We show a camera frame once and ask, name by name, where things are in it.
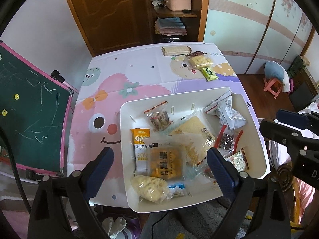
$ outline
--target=wooden door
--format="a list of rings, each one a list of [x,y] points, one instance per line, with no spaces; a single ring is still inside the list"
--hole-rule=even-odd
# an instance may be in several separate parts
[[[150,0],[68,0],[68,3],[93,55],[151,43]]]

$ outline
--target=pink easel frame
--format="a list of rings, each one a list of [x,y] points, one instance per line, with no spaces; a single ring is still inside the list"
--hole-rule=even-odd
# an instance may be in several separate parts
[[[65,85],[64,83],[60,83],[57,80],[54,80],[53,78],[50,77],[50,75],[48,75],[47,73],[45,73],[44,71],[42,71],[41,69],[37,68],[35,65],[33,65],[32,63],[30,63],[28,60],[26,60],[25,58],[23,58],[22,56],[20,56],[18,53],[16,53],[13,49],[11,49],[10,47],[8,47],[6,44],[4,44],[3,42],[0,43],[0,46],[3,47],[5,50],[7,50],[8,52],[10,52],[12,55],[14,55],[16,58],[18,58],[19,60],[21,60],[23,63],[25,63],[26,65],[28,65],[29,67],[31,67],[34,71],[38,72],[39,74],[41,74],[42,76],[46,77],[47,79],[49,79],[50,81],[54,82],[55,84],[61,86],[63,89],[65,90],[69,90],[72,89],[73,87],[69,87],[67,85]],[[68,104],[67,104],[67,109],[64,115],[64,121],[63,121],[63,126],[62,126],[62,136],[61,136],[61,150],[60,150],[60,168],[64,167],[64,145],[65,145],[65,129],[66,129],[66,124],[67,124],[67,120],[68,120],[68,116],[69,116],[69,112],[71,109],[71,101],[72,101],[72,96],[70,95],[69,99],[68,99]],[[48,174],[48,175],[56,175],[57,172],[52,172],[52,171],[47,171],[47,170],[42,170],[42,169],[37,169],[37,168],[33,168],[33,167],[29,167],[29,166],[25,166],[22,164],[16,164],[17,168],[19,169],[29,169],[29,170],[33,170],[37,173],[41,173],[41,174]]]

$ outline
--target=green candy wrapper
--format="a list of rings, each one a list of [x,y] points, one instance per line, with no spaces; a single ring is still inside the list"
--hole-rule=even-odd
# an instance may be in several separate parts
[[[218,79],[215,72],[210,67],[202,68],[200,69],[200,71],[202,72],[203,76],[206,78],[207,81],[213,81]]]

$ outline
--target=chalkboard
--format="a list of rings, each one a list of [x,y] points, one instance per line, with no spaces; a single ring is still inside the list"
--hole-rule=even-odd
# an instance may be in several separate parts
[[[0,126],[17,164],[59,172],[70,91],[7,49],[0,44]]]

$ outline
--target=blue gripper pad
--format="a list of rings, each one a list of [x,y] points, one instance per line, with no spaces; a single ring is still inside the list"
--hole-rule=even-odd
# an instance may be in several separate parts
[[[106,175],[108,174],[114,162],[114,152],[111,148],[105,147],[98,157],[95,159],[98,162],[91,175],[88,177],[85,184],[84,198],[88,201],[98,193]]]
[[[278,110],[276,113],[276,118],[281,123],[299,128],[301,130],[307,129],[310,125],[310,121],[306,115],[296,112]]]
[[[239,184],[238,171],[227,162],[216,148],[207,151],[207,164],[220,187],[224,197],[233,201],[236,197],[235,189]]]

